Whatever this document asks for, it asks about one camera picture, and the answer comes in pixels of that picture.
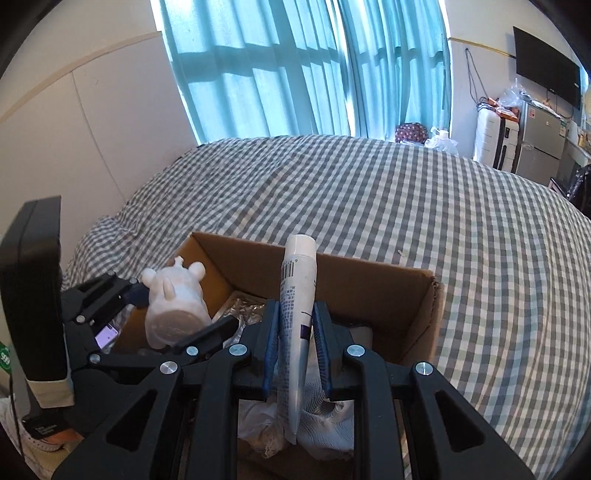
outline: refrigerator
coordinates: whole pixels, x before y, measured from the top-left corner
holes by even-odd
[[[558,172],[566,140],[566,124],[551,113],[525,103],[521,114],[519,142],[512,172],[520,177],[550,184]]]

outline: aluminum foil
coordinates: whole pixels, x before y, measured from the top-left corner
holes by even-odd
[[[265,302],[265,299],[241,291],[235,291],[230,295],[230,298],[213,317],[214,322],[226,315],[232,315],[238,319],[238,330],[233,337],[223,343],[224,348],[240,341],[242,331],[246,325],[262,321],[262,316],[265,313]]]

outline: white toy pig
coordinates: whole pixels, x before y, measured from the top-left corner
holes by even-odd
[[[173,267],[142,272],[141,281],[150,289],[145,328],[152,348],[173,345],[212,324],[199,284],[204,276],[201,262],[184,268],[183,257],[175,258]]]

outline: gray plaid blanket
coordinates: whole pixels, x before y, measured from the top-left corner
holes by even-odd
[[[426,268],[446,285],[437,367],[541,479],[589,421],[591,222],[540,185],[348,137],[203,145],[81,240],[74,285],[162,267],[195,230]]]

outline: television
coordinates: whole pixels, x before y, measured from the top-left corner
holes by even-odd
[[[517,27],[513,27],[513,31],[517,74],[540,84],[580,109],[580,67],[539,38]]]

